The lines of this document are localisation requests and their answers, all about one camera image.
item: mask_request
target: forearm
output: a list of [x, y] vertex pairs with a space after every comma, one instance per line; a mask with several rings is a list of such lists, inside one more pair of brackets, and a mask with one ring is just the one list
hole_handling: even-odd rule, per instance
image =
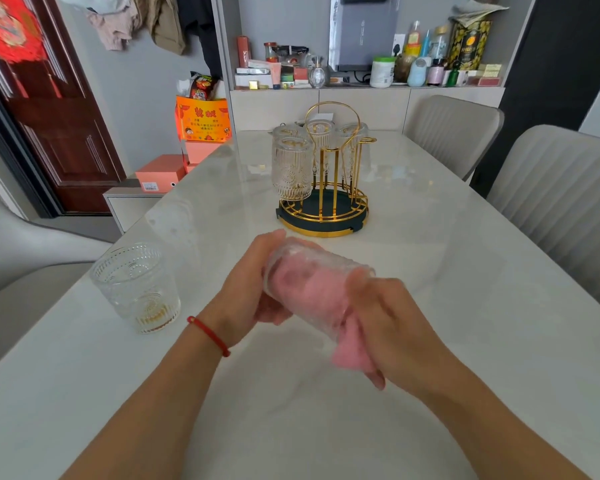
[[184, 329], [63, 479], [177, 479], [193, 424], [220, 361], [197, 327]]
[[445, 389], [421, 399], [460, 444], [481, 480], [588, 478], [460, 361], [444, 374]]

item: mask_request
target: bracelet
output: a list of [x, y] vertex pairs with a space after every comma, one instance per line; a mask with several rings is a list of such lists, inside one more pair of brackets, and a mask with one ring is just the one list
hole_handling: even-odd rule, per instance
[[200, 320], [198, 320], [195, 317], [188, 317], [187, 322], [192, 323], [193, 325], [197, 326], [200, 330], [205, 332], [207, 336], [211, 340], [213, 340], [218, 347], [220, 347], [220, 350], [222, 350], [222, 357], [229, 357], [229, 355], [231, 355], [231, 352], [229, 352], [229, 348], [227, 348], [224, 342], [207, 325], [200, 322]]

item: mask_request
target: orange paper bag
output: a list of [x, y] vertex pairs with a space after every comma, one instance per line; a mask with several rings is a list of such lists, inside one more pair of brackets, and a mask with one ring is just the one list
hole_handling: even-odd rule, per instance
[[176, 96], [175, 117], [180, 139], [222, 143], [231, 138], [226, 99], [200, 101]]

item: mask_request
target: chair backrest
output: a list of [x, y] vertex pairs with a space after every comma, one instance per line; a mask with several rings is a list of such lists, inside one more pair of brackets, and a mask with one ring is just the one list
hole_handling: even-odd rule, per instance
[[504, 113], [489, 106], [431, 96], [418, 106], [406, 135], [466, 180], [502, 129]]
[[0, 201], [0, 290], [45, 266], [96, 261], [111, 246], [24, 221]]
[[600, 303], [600, 138], [527, 130], [487, 200]]

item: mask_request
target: perfume bottle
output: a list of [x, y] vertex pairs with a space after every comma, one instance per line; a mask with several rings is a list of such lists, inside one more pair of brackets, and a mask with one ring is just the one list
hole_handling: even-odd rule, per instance
[[315, 64], [315, 67], [312, 69], [311, 74], [309, 74], [309, 84], [314, 89], [320, 89], [327, 82], [327, 73], [322, 67], [322, 56], [314, 55], [311, 60]]

